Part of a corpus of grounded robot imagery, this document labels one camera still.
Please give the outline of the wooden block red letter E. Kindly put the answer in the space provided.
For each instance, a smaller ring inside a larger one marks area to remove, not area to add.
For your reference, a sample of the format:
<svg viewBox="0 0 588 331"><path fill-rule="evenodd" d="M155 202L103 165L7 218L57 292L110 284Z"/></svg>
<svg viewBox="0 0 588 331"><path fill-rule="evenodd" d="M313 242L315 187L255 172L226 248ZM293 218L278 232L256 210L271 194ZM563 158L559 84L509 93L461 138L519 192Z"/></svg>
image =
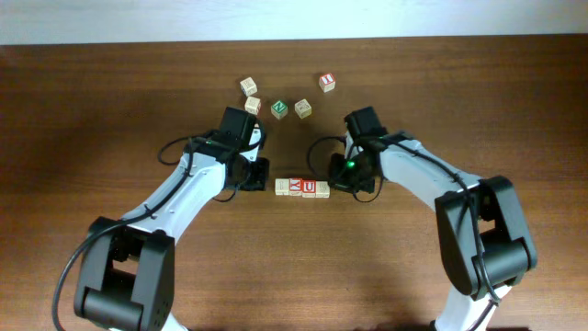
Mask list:
<svg viewBox="0 0 588 331"><path fill-rule="evenodd" d="M317 181L315 196L319 199L328 199L330 197L330 186L327 181Z"/></svg>

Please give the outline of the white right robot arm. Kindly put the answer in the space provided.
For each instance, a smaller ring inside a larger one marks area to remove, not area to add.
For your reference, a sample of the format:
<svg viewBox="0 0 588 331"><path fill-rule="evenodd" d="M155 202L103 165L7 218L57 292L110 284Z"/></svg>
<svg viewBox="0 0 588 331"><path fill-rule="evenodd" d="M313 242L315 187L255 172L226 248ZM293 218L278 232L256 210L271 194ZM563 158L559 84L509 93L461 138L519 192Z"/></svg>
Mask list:
<svg viewBox="0 0 588 331"><path fill-rule="evenodd" d="M483 330L504 296L537 266L537 249L513 183L461 171L405 132L343 138L342 169L370 170L435 212L441 260L451 287L432 330Z"/></svg>

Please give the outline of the wooden block red letter U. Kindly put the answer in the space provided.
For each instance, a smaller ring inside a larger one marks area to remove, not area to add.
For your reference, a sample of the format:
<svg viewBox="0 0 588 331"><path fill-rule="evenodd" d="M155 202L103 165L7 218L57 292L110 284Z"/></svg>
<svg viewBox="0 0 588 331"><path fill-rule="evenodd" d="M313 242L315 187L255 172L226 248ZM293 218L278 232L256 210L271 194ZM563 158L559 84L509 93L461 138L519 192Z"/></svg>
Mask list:
<svg viewBox="0 0 588 331"><path fill-rule="evenodd" d="M302 181L302 197L315 198L316 197L316 181L304 179Z"/></svg>

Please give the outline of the wooden block blue number 5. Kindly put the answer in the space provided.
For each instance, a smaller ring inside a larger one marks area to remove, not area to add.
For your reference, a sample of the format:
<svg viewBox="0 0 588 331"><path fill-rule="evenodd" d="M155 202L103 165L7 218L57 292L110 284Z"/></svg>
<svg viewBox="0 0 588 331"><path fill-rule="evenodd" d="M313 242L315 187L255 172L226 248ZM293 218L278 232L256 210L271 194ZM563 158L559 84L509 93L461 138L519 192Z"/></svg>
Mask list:
<svg viewBox="0 0 588 331"><path fill-rule="evenodd" d="M289 179L288 178L276 178L275 179L275 193L277 196L288 196L289 195Z"/></svg>

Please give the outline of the wooden block red letter Y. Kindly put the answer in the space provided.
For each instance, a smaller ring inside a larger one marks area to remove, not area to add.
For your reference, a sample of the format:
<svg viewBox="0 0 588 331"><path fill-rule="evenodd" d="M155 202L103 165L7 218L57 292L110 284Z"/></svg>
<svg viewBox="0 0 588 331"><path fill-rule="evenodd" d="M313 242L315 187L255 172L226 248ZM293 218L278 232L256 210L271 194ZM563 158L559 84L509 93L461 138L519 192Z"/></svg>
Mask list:
<svg viewBox="0 0 588 331"><path fill-rule="evenodd" d="M288 183L288 192L290 196L301 196L303 187L302 178L291 178Z"/></svg>

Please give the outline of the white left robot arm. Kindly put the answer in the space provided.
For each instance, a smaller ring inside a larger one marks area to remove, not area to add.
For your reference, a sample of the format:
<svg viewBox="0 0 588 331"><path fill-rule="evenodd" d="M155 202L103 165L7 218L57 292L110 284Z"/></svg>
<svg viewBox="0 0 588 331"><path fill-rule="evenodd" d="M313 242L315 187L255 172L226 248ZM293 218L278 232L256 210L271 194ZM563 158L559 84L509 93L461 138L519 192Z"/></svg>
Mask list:
<svg viewBox="0 0 588 331"><path fill-rule="evenodd" d="M119 220L97 218L73 253L82 261L74 313L107 330L181 330L172 313L175 247L200 210L225 188L249 190L264 174L264 136L185 138L166 181Z"/></svg>

